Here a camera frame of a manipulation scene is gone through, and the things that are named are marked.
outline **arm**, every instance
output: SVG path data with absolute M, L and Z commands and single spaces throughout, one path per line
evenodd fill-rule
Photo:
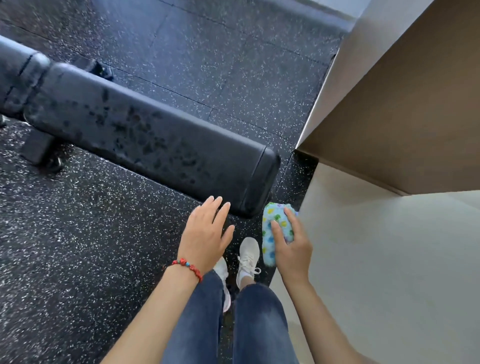
M 350 345 L 308 279 L 312 243 L 300 221 L 289 210 L 295 239 L 286 244 L 282 229 L 272 221 L 278 271 L 292 299 L 315 363 L 361 364 L 362 359 Z
M 194 264 L 202 275 L 213 269 L 232 240 L 233 225 L 222 236 L 230 203 L 216 214 L 221 202 L 221 197 L 210 197 L 198 206 L 188 218 L 180 241 L 178 259 Z M 158 364 L 197 283 L 197 277 L 188 268 L 168 267 L 102 364 Z

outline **weight bench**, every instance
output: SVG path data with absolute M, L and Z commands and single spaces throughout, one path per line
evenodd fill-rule
M 232 214 L 262 211 L 278 153 L 105 78 L 0 36 L 0 113 L 34 127 L 21 154 L 41 165 L 59 139 L 199 201 L 223 196 Z

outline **left hand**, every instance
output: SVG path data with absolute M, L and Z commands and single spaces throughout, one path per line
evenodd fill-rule
M 186 259 L 202 275 L 213 269 L 233 238 L 233 225 L 222 236 L 230 202 L 225 203 L 215 216 L 221 203 L 221 197 L 214 199 L 210 196 L 201 206 L 196 207 L 181 236 L 177 259 Z

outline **red beaded bracelet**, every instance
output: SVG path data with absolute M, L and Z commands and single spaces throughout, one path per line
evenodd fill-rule
M 197 276 L 198 282 L 201 282 L 203 280 L 203 277 L 200 274 L 200 271 L 193 264 L 190 264 L 189 262 L 187 262 L 186 259 L 180 258 L 180 260 L 174 260 L 172 265 L 175 265 L 175 264 L 180 264 L 181 266 L 184 266 L 190 269 Z

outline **person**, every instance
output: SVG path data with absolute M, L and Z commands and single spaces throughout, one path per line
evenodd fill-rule
M 193 267 L 169 266 L 133 321 L 102 364 L 213 364 L 223 312 L 230 304 L 226 288 L 227 264 L 222 257 L 234 226 L 222 235 L 230 203 L 208 198 L 188 218 L 178 259 Z M 312 244 L 300 220 L 285 209 L 294 241 L 286 244 L 272 221 L 276 264 L 295 305 L 315 363 L 359 364 L 361 356 L 349 344 L 309 282 Z M 255 283 L 259 272 L 258 242 L 246 238 L 240 245 L 235 301 L 233 362 L 239 364 L 298 363 L 288 335 L 282 304 L 265 285 Z M 203 276 L 199 278 L 194 270 Z

